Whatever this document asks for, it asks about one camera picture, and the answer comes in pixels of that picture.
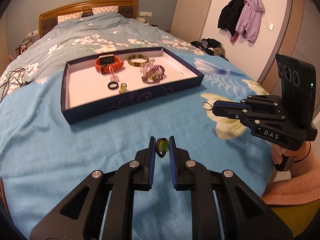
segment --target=pile of clothes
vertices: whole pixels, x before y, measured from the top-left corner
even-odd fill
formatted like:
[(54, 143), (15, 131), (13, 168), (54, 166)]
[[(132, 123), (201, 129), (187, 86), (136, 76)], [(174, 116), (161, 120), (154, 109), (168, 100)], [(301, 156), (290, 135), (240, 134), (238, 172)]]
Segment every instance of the pile of clothes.
[(193, 41), (191, 45), (201, 49), (211, 56), (218, 56), (226, 59), (226, 52), (221, 43), (215, 39), (202, 39), (201, 41)]

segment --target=bangle bracelet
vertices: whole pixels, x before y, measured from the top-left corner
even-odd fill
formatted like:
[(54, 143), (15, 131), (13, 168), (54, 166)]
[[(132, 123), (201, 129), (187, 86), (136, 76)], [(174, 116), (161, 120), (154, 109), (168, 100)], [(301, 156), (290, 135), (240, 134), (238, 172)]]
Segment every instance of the bangle bracelet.
[[(135, 58), (145, 59), (147, 62), (133, 62)], [(149, 63), (149, 58), (143, 55), (131, 55), (128, 57), (128, 64), (135, 67), (142, 67), (145, 63)]]
[(309, 156), (309, 153), (310, 153), (310, 151), (311, 151), (311, 142), (309, 142), (309, 144), (310, 144), (310, 147), (309, 147), (308, 154), (307, 154), (302, 160), (298, 160), (298, 161), (295, 161), (295, 162), (293, 162), (293, 163), (302, 162), (303, 160), (305, 160), (305, 159)]

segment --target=metal screw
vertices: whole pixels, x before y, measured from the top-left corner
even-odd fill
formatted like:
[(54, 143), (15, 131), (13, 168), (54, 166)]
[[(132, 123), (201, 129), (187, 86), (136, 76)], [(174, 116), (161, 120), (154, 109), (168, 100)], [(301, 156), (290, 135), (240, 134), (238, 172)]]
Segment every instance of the metal screw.
[(196, 162), (193, 161), (193, 160), (186, 161), (186, 165), (187, 165), (188, 167), (194, 167), (194, 166), (196, 166)]
[(223, 172), (223, 175), (227, 178), (231, 178), (233, 176), (233, 172), (232, 171), (229, 171), (229, 170), (226, 170)]
[(101, 177), (102, 172), (101, 171), (94, 171), (93, 173), (91, 173), (91, 175), (92, 175), (92, 177), (94, 177), (96, 179), (96, 178)]
[(130, 162), (130, 163), (129, 163), (129, 165), (130, 165), (130, 167), (131, 167), (131, 168), (138, 167), (138, 166), (139, 166), (139, 164), (140, 164), (140, 163), (139, 163), (139, 162), (137, 162), (137, 161), (132, 161), (132, 162)]

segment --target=wooden door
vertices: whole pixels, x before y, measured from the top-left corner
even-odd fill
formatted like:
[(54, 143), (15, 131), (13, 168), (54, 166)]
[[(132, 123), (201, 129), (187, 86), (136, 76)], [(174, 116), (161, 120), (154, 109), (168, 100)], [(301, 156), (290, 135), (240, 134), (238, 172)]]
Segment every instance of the wooden door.
[(170, 33), (186, 42), (199, 41), (211, 0), (178, 0)]
[[(311, 0), (292, 0), (291, 14), (279, 53), (315, 66), (316, 117), (320, 111), (320, 13)], [(261, 85), (271, 95), (281, 96), (281, 80), (275, 60)]]

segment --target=key ring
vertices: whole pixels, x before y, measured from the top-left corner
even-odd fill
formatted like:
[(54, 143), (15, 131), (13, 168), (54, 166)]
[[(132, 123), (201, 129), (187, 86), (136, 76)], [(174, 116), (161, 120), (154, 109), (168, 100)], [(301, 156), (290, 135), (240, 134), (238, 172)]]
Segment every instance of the key ring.
[[(209, 105), (211, 108), (210, 108), (210, 109), (205, 108), (205, 105)], [(202, 108), (203, 108), (204, 110), (206, 110), (206, 111), (211, 111), (211, 110), (213, 109), (213, 105), (209, 104), (208, 102), (203, 102), (203, 103), (201, 104), (201, 106), (202, 106)]]

